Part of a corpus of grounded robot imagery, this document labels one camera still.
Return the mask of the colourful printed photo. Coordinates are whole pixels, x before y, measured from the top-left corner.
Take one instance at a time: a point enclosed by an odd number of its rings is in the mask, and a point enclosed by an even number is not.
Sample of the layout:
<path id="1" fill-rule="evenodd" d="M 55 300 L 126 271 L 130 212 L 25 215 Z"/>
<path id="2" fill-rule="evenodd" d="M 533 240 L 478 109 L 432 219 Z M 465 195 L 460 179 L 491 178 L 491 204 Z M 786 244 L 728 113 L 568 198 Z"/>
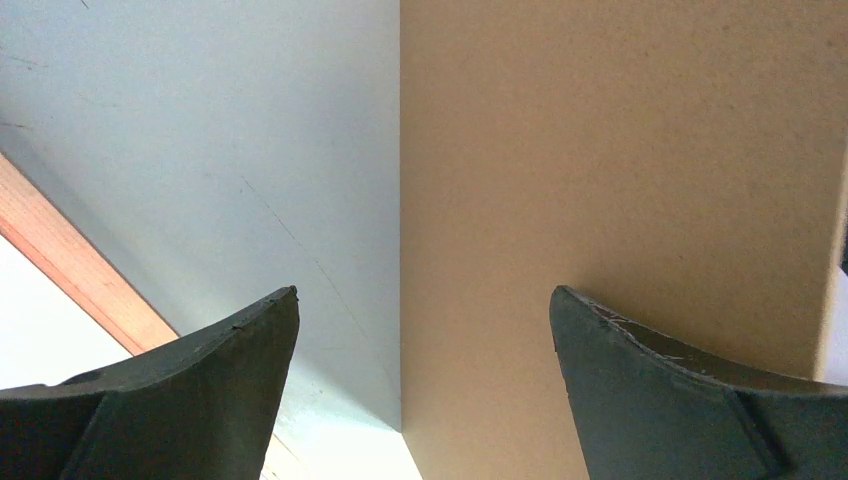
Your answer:
<path id="1" fill-rule="evenodd" d="M 1 240 L 1 387 L 56 385 L 131 354 Z"/>

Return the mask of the brown cardboard backing board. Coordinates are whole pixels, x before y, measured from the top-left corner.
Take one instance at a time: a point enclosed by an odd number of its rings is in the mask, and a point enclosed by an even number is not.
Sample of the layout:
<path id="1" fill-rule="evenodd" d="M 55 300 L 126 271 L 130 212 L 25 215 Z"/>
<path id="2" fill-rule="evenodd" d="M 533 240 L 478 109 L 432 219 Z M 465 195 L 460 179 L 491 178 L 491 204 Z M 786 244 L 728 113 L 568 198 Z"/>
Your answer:
<path id="1" fill-rule="evenodd" d="M 402 430 L 426 479 L 583 479 L 569 285 L 822 377 L 845 222 L 843 1 L 405 1 Z"/>

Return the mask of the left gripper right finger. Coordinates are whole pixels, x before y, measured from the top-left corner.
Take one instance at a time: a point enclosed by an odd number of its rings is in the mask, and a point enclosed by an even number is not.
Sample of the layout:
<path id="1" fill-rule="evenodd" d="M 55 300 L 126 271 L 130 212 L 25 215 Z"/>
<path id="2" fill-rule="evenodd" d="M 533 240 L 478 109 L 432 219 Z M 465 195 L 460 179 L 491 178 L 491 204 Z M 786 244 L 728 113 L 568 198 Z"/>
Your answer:
<path id="1" fill-rule="evenodd" d="M 549 317 L 593 479 L 843 479 L 847 390 L 705 352 L 557 287 Z"/>

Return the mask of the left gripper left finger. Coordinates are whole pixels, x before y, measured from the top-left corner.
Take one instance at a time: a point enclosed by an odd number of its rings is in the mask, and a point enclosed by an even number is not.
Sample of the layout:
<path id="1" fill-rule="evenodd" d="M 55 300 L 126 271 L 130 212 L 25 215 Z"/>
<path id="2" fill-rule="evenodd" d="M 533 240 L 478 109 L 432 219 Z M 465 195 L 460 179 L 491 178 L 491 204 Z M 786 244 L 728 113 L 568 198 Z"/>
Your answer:
<path id="1" fill-rule="evenodd" d="M 300 325 L 281 288 L 148 352 L 1 393 L 5 479 L 256 479 Z"/>

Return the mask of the orange wooden picture frame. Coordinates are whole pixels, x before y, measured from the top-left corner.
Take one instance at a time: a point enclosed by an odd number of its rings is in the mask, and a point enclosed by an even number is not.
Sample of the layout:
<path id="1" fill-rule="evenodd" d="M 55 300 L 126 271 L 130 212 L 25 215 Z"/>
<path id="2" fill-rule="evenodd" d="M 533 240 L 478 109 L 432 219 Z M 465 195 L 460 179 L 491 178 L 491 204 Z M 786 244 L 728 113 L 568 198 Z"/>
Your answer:
<path id="1" fill-rule="evenodd" d="M 8 159 L 1 159 L 1 235 L 130 354 L 176 331 Z"/>

